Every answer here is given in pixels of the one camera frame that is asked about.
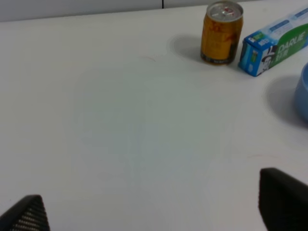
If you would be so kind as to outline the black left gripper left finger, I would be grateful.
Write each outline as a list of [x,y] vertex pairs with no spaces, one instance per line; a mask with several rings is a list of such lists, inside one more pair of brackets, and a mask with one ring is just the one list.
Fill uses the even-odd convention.
[[0,216],[2,231],[49,231],[41,195],[27,195]]

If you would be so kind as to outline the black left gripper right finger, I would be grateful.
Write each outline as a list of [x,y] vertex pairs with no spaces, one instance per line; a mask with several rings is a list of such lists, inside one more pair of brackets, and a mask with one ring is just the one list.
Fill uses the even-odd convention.
[[263,168],[258,208],[269,231],[306,231],[308,186],[277,168]]

